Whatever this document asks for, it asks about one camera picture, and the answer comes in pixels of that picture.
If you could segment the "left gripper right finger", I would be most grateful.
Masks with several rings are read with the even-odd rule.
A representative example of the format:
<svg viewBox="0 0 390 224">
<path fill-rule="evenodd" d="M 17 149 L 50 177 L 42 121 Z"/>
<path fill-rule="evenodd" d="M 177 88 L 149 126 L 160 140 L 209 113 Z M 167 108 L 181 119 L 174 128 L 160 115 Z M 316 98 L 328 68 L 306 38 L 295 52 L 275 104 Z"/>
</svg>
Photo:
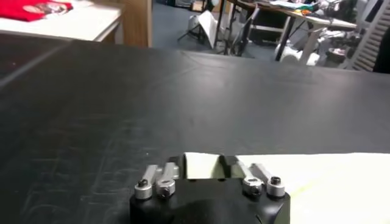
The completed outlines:
<svg viewBox="0 0 390 224">
<path fill-rule="evenodd" d="M 237 156 L 219 156 L 219 164 L 226 178 L 241 180 L 243 192 L 257 197 L 265 192 L 271 198 L 283 198 L 285 185 L 279 176 L 272 175 L 261 163 L 245 165 Z"/>
</svg>

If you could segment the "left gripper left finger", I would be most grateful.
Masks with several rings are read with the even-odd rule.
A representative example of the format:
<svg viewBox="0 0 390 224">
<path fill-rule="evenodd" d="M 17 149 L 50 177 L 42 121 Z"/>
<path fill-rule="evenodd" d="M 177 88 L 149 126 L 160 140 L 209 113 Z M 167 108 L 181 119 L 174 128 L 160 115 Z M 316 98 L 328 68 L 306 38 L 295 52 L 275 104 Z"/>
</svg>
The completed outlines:
<svg viewBox="0 0 390 224">
<path fill-rule="evenodd" d="M 175 194 L 176 181 L 185 177 L 185 156 L 170 157 L 162 167 L 148 165 L 135 185 L 135 198 L 149 200 L 153 196 L 169 198 Z"/>
</svg>

